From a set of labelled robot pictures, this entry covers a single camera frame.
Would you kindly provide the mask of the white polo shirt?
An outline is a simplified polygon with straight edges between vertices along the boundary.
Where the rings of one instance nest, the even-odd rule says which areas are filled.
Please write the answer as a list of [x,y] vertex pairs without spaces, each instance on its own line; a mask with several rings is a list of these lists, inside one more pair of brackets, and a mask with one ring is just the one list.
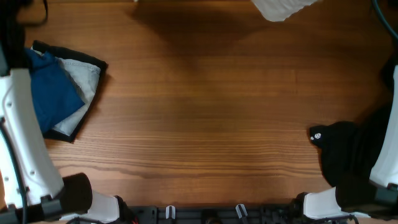
[[283,22],[318,0],[251,0],[262,16],[271,22]]

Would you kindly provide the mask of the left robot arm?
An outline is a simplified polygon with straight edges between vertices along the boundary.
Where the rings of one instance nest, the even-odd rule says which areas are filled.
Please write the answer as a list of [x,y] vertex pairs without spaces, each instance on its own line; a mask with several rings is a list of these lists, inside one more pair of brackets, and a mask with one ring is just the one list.
[[17,20],[30,4],[1,1],[1,223],[138,223],[121,197],[95,192],[84,173],[61,177],[49,158],[32,102],[26,24]]

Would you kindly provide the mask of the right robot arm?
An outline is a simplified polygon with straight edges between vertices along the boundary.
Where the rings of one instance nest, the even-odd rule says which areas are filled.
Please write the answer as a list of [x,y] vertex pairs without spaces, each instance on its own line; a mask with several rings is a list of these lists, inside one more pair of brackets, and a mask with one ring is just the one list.
[[397,52],[381,70],[391,102],[362,124],[339,121],[308,129],[320,150],[330,189],[298,194],[289,205],[267,211],[279,223],[346,223],[359,217],[397,219]]

